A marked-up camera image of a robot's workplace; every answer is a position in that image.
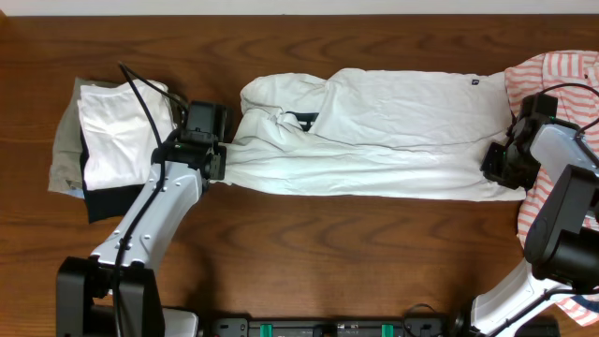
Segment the white t-shirt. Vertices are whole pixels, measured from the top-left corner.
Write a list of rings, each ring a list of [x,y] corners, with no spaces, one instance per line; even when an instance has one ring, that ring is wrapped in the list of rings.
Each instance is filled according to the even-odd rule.
[[[514,201],[481,164],[511,115],[504,75],[346,68],[241,90],[228,184],[301,196]]]

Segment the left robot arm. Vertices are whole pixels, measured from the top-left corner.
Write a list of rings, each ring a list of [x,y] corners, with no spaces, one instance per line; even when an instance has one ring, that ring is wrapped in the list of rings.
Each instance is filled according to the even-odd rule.
[[[117,228],[56,277],[59,336],[198,336],[192,311],[161,303],[156,273],[177,228],[212,180],[226,147],[206,132],[175,131],[153,152],[149,180]]]

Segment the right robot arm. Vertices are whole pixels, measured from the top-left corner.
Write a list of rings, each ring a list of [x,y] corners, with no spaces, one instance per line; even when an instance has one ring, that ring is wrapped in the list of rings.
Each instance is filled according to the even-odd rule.
[[[455,323],[460,336],[513,336],[557,300],[598,292],[598,158],[580,131],[543,125],[531,154],[554,186],[533,220],[524,258],[496,287],[477,296]]]

